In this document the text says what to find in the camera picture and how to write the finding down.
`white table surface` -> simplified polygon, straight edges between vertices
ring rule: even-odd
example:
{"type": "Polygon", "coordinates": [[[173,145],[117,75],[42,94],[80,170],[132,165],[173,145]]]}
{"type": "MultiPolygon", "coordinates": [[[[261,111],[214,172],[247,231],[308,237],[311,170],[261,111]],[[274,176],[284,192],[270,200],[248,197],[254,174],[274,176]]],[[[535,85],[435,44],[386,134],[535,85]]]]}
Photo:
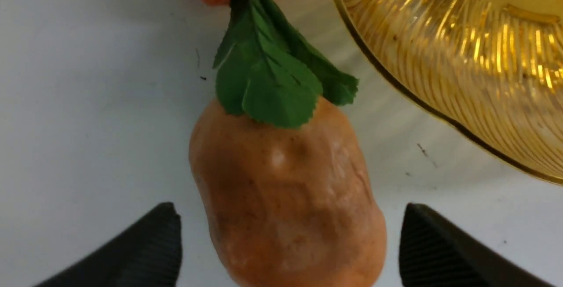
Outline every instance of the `white table surface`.
{"type": "MultiPolygon", "coordinates": [[[[563,285],[563,188],[506,166],[395,92],[356,49],[332,0],[276,1],[362,79],[346,112],[388,223],[377,286],[400,285],[398,235],[410,201],[563,285]]],[[[227,15],[198,0],[0,0],[1,286],[48,278],[162,201],[183,218],[179,286],[233,286],[187,161],[227,15]]]]}

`green leaf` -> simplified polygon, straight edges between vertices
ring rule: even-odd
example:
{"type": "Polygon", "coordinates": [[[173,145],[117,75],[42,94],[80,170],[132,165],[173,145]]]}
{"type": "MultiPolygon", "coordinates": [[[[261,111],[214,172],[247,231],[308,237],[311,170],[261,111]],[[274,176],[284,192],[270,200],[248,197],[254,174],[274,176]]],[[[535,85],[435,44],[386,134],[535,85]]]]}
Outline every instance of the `green leaf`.
{"type": "Polygon", "coordinates": [[[310,120],[322,84],[289,52],[260,0],[231,0],[231,21],[215,56],[217,99],[227,113],[296,129],[310,120]]]}
{"type": "Polygon", "coordinates": [[[341,72],[296,30],[273,0],[260,0],[277,30],[286,39],[290,53],[301,60],[322,83],[323,96],[336,105],[350,104],[358,92],[359,80],[341,72]]]}

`fake potato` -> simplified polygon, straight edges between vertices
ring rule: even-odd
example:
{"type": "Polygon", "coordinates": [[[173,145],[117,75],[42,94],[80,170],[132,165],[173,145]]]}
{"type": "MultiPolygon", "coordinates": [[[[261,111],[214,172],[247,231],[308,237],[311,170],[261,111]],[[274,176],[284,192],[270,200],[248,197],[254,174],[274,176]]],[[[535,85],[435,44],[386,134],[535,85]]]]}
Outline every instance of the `fake potato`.
{"type": "Polygon", "coordinates": [[[319,98],[299,129],[227,114],[217,99],[189,160],[221,262],[242,287],[371,287],[386,226],[347,117],[319,98]]]}

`bowl rim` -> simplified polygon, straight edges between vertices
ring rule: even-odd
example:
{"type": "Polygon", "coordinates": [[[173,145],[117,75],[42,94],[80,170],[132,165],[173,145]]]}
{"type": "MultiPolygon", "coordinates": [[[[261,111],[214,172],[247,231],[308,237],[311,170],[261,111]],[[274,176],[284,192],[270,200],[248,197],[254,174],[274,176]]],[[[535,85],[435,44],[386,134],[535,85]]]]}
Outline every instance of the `bowl rim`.
{"type": "Polygon", "coordinates": [[[515,159],[512,159],[508,155],[504,154],[503,152],[499,151],[493,146],[487,144],[484,140],[480,139],[477,135],[473,134],[470,130],[468,130],[468,128],[463,126],[462,123],[456,121],[451,117],[448,117],[446,114],[438,111],[430,104],[418,98],[414,93],[412,93],[412,91],[406,88],[406,86],[401,84],[400,81],[398,81],[390,72],[388,72],[388,70],[383,66],[380,60],[368,48],[362,35],[360,35],[358,29],[356,28],[356,25],[350,18],[350,14],[346,9],[346,4],[344,4],[344,0],[333,0],[333,1],[334,4],[336,5],[336,9],[338,10],[338,13],[340,14],[340,17],[344,21],[344,25],[348,29],[348,32],[354,39],[356,45],[358,45],[364,56],[366,56],[366,58],[374,66],[376,71],[379,72],[385,78],[385,80],[388,81],[389,84],[391,84],[396,90],[398,90],[398,92],[400,92],[402,96],[406,97],[411,102],[414,102],[414,104],[418,105],[418,107],[423,109],[425,112],[430,113],[430,115],[434,116],[438,120],[442,120],[442,122],[447,123],[449,126],[456,129],[459,133],[461,133],[467,139],[475,143],[481,149],[484,149],[487,153],[494,155],[494,157],[500,159],[501,161],[517,168],[523,173],[527,173],[532,177],[536,177],[540,180],[547,181],[552,184],[563,185],[563,177],[556,177],[553,175],[549,175],[547,173],[542,173],[541,171],[535,170],[531,167],[528,167],[520,163],[519,161],[516,161],[515,159]]]}

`yellow glass bowl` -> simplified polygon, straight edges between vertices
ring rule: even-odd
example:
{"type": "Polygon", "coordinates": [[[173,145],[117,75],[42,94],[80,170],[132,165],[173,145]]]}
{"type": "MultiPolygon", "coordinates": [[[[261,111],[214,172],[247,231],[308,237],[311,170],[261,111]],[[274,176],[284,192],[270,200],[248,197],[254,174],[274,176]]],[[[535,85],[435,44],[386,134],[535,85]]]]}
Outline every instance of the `yellow glass bowl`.
{"type": "Polygon", "coordinates": [[[563,184],[563,0],[335,0],[408,98],[490,153],[563,184]]]}

